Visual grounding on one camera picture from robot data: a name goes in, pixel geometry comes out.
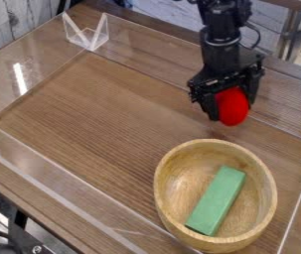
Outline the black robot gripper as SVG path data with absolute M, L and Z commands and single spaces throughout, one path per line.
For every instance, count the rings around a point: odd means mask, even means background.
M 265 75 L 263 55 L 239 43 L 239 36 L 226 43 L 213 42 L 207 29 L 199 32 L 203 67 L 187 81 L 190 98 L 201 103 L 211 121 L 219 120 L 217 94 L 238 87 L 249 104 L 254 103 L 259 79 Z

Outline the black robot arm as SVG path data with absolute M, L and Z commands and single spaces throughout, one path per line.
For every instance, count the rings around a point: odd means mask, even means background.
M 247 23 L 250 0 L 187 0 L 198 6 L 203 23 L 199 31 L 203 67 L 187 81 L 190 99 L 198 103 L 211 121 L 225 126 L 238 125 L 254 103 L 263 77 L 263 54 L 241 43 L 241 28 L 255 33 Z

